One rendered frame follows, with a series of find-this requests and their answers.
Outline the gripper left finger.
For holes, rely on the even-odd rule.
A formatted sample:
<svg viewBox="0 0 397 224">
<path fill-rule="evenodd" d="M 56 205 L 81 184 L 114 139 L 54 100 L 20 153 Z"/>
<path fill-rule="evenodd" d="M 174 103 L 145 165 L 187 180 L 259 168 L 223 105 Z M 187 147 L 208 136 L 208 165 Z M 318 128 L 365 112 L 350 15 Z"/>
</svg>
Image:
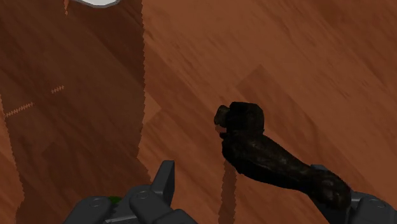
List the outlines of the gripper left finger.
<svg viewBox="0 0 397 224">
<path fill-rule="evenodd" d="M 132 187 L 117 203 L 93 196 L 79 201 L 63 224 L 197 224 L 184 210 L 172 209 L 175 162 L 164 160 L 150 185 Z"/>
</svg>

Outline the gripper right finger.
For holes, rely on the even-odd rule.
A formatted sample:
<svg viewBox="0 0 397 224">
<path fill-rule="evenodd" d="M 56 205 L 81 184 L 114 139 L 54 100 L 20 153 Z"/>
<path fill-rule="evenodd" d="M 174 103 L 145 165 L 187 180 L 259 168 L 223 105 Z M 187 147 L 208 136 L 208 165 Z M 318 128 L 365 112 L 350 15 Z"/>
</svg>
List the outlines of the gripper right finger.
<svg viewBox="0 0 397 224">
<path fill-rule="evenodd" d="M 368 193 L 351 190 L 350 207 L 345 211 L 327 208 L 311 198 L 329 224 L 397 224 L 397 210 Z"/>
</svg>

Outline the black bone-shaped object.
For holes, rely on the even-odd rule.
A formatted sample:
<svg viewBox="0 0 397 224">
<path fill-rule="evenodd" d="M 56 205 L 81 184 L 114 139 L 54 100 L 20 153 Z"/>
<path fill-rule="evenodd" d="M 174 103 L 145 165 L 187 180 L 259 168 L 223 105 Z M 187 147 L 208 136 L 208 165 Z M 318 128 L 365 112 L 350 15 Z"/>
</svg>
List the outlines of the black bone-shaped object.
<svg viewBox="0 0 397 224">
<path fill-rule="evenodd" d="M 264 135 L 265 117 L 259 105 L 221 105 L 214 124 L 224 128 L 222 154 L 239 174 L 255 181 L 296 190 L 332 209 L 351 204 L 351 188 L 331 171 L 315 169 Z"/>
</svg>

